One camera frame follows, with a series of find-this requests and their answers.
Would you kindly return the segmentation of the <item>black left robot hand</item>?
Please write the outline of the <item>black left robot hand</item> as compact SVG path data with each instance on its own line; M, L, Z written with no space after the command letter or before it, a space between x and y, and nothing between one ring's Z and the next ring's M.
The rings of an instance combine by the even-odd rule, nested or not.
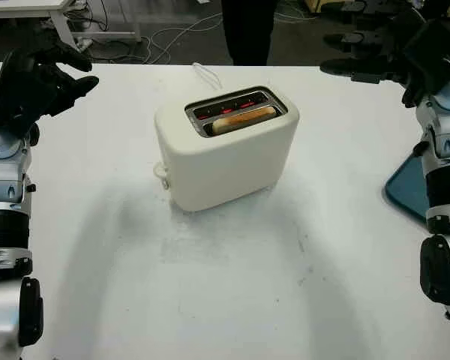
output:
M96 76L73 78L58 67L82 72L92 63L60 40L40 40L12 50L0 70L0 129L24 137L42 116L56 116L95 88Z

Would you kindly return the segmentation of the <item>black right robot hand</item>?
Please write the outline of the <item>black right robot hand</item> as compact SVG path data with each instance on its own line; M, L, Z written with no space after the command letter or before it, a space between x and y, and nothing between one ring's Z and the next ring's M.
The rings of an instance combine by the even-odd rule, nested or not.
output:
M349 77L362 83L391 80L405 83L408 66L401 52L405 43L425 23L426 1L336 1L323 4L325 18L351 25L346 33L326 34L323 42L347 55L325 60L326 74Z

